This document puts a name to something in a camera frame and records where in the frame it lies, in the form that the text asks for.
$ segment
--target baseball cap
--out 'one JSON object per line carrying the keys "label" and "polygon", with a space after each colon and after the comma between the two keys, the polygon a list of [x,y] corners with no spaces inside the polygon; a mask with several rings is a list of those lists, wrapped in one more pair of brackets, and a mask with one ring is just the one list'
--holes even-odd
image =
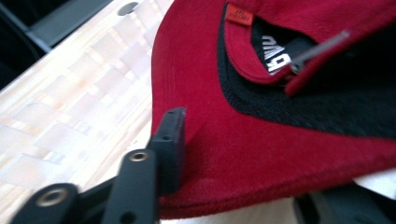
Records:
{"label": "baseball cap", "polygon": [[396,5],[176,0],[152,52],[153,131],[184,106],[182,186],[198,217],[396,166]]}

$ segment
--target small label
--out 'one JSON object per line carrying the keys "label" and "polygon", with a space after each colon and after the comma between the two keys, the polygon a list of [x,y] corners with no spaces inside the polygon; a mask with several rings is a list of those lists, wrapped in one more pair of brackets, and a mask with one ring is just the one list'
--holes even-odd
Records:
{"label": "small label", "polygon": [[253,23],[253,13],[248,12],[240,7],[236,7],[232,4],[227,6],[227,12],[225,15],[226,21],[233,21],[242,25],[250,26]]}

